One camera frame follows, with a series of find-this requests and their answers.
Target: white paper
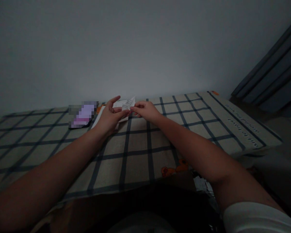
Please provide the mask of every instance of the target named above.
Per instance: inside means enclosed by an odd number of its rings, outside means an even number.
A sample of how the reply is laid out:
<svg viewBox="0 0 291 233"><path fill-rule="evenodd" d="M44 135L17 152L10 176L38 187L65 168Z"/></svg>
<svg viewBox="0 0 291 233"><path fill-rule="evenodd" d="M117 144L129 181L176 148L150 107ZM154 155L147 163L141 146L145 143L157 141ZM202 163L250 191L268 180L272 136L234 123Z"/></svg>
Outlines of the white paper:
<svg viewBox="0 0 291 233"><path fill-rule="evenodd" d="M136 96L134 96L130 100L127 100L126 103L123 104L122 106L122 111L130 109L130 107L135 106L135 102L136 102ZM123 118L122 120L119 121L119 123L124 122L124 121L128 121L128 117Z"/></svg>
<svg viewBox="0 0 291 233"><path fill-rule="evenodd" d="M122 107L122 111L123 110L126 110L126 109L130 109L130 107L133 107L135 106L135 102L136 102L136 96L134 96L133 98L129 99L129 100L120 100L120 101L116 101L114 104L113 104L113 107ZM97 118L95 119L95 122L92 126L92 128L95 127L95 125L98 123L99 119L100 119L100 116L102 114L102 111L104 110L105 106L102 106L101 109L100 109L100 112L97 116ZM123 118L122 120L119 121L119 123L121 122L124 122L124 121L127 121L128 120L128 117L126 118ZM118 130L119 128L119 124L116 125L115 129Z"/></svg>
<svg viewBox="0 0 291 233"><path fill-rule="evenodd" d="M122 107L126 102L127 102L127 100L116 101L116 102L113 104L113 107Z"/></svg>

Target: gray curtain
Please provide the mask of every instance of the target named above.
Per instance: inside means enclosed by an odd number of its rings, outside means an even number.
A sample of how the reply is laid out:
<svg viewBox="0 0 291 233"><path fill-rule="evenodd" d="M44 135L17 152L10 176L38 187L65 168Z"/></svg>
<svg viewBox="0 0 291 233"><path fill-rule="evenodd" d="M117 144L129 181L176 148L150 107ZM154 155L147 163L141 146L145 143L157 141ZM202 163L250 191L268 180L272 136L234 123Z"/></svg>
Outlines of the gray curtain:
<svg viewBox="0 0 291 233"><path fill-rule="evenodd" d="M291 26L232 95L263 111L291 116Z"/></svg>

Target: shirt sleeve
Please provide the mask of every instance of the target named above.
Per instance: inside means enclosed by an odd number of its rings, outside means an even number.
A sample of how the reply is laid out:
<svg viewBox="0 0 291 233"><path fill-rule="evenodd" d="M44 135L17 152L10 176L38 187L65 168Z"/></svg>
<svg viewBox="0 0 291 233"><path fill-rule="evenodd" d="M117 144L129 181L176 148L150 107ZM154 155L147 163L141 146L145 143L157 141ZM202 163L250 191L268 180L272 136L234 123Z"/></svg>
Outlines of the shirt sleeve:
<svg viewBox="0 0 291 233"><path fill-rule="evenodd" d="M227 233L291 232L291 218L267 205L240 202L229 206L223 214Z"/></svg>

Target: table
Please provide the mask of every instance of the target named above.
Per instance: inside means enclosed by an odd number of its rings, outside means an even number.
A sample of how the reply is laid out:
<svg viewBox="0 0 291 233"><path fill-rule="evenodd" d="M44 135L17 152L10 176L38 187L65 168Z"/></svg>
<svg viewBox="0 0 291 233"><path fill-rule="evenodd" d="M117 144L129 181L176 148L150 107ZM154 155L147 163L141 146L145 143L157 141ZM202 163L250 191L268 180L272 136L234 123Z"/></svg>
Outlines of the table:
<svg viewBox="0 0 291 233"><path fill-rule="evenodd" d="M215 92L146 99L164 116L209 139L245 167L281 138ZM90 130L68 129L68 108L14 113L0 120L0 190ZM143 118L121 123L60 202L147 185L187 165Z"/></svg>

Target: plaid tablecloth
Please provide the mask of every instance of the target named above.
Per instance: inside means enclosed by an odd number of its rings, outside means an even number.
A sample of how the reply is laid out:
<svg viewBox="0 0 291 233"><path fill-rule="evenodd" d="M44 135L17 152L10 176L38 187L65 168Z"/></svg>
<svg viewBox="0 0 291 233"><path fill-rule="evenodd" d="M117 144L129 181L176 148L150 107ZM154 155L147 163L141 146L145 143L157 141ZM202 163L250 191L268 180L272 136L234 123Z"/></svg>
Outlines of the plaid tablecloth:
<svg viewBox="0 0 291 233"><path fill-rule="evenodd" d="M146 100L241 162L262 156L261 151L282 142L268 127L212 92ZM68 120L67 107L14 113L0 120L0 190L91 128L69 130ZM162 168L176 169L181 158L156 126L130 116L105 141L61 201L153 183L162 178Z"/></svg>

